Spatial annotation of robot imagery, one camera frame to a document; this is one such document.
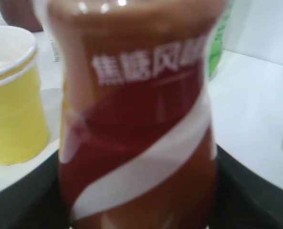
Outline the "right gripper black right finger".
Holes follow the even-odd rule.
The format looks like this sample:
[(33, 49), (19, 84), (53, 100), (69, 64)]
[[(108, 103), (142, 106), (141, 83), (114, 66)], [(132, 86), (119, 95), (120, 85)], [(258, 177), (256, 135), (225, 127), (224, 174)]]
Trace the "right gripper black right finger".
[(217, 146), (219, 186), (209, 228), (283, 229), (283, 190)]

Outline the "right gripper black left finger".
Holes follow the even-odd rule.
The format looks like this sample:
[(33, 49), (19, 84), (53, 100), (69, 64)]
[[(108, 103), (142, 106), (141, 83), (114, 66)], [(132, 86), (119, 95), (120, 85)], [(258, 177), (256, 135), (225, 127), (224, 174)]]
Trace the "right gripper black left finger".
[(28, 175), (0, 192), (0, 229), (68, 229), (55, 151)]

